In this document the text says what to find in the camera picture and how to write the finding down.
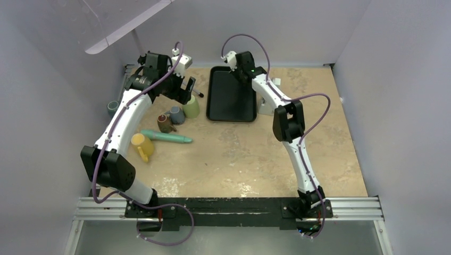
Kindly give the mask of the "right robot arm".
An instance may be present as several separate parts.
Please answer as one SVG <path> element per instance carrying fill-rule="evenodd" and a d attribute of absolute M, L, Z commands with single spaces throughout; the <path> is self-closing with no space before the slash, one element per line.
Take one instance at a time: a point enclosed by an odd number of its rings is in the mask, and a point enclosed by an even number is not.
<path fill-rule="evenodd" d="M 299 198 L 287 209 L 301 218 L 312 216 L 324 203 L 324 193 L 311 170 L 306 152 L 303 104 L 286 96 L 269 78 L 267 71 L 255 65 L 249 51 L 230 51 L 223 60 L 239 83 L 251 86 L 273 111 L 273 134 L 287 150 L 297 178 Z"/>

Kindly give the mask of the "blue patterned mug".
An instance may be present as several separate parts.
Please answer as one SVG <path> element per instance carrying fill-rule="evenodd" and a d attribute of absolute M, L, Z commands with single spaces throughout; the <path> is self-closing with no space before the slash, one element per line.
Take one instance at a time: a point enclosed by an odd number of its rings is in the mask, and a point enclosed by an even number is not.
<path fill-rule="evenodd" d="M 164 113 L 173 125 L 182 125 L 186 121 L 185 114 L 179 106 L 172 106 L 169 111 Z"/>

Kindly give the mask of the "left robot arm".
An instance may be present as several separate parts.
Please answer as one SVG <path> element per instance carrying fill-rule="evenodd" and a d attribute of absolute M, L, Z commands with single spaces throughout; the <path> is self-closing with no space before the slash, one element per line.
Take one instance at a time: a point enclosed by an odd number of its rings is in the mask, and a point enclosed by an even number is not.
<path fill-rule="evenodd" d="M 138 211 L 145 217 L 153 217 L 158 212 L 157 193 L 136 177 L 134 166 L 126 159 L 128 147 L 156 97 L 163 95 L 186 104 L 196 80 L 191 77 L 186 87 L 181 87 L 193 60 L 178 49 L 172 57 L 148 52 L 138 62 L 110 123 L 93 146 L 82 148 L 80 156 L 93 192 L 98 185 L 113 189 L 138 203 Z"/>

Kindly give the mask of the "brown mug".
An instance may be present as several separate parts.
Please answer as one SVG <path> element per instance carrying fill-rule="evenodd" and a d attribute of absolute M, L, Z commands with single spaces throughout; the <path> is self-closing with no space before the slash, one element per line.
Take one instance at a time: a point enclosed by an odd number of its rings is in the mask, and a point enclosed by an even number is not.
<path fill-rule="evenodd" d="M 159 115 L 157 117 L 157 124 L 160 132 L 162 133 L 171 133 L 177 131 L 170 118 L 165 114 Z"/>

